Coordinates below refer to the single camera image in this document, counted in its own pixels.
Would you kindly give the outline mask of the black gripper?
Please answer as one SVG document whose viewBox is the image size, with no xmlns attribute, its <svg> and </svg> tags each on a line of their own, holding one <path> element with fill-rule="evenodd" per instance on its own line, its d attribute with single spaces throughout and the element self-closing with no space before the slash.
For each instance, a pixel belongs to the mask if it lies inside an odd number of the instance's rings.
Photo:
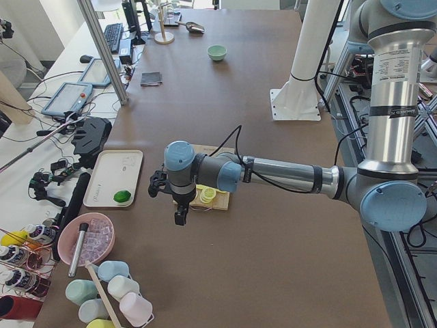
<svg viewBox="0 0 437 328">
<path fill-rule="evenodd" d="M 195 199 L 196 191 L 191 191 L 186 194 L 172 193 L 173 200 L 178 206 L 187 208 L 178 208 L 174 213 L 174 219 L 176 225 L 184 225 L 187 220 L 188 207 L 190 203 Z"/>
</svg>

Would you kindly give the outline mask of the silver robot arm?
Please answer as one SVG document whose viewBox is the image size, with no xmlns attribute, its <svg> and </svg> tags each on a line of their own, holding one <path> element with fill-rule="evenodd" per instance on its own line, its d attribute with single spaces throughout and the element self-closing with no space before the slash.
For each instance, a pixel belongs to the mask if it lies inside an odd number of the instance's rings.
<svg viewBox="0 0 437 328">
<path fill-rule="evenodd" d="M 400 232 L 422 220 L 427 201 L 411 162 L 423 47 L 436 33 L 435 1 L 353 1 L 348 50 L 371 53 L 373 72 L 367 152 L 357 167 L 303 165 L 237 153 L 203 154 L 186 141 L 164 151 L 164 170 L 149 194 L 172 196 L 182 226 L 196 186 L 234 192 L 240 182 L 267 183 L 292 193 L 322 193 L 357 210 L 362 220 Z"/>
</svg>

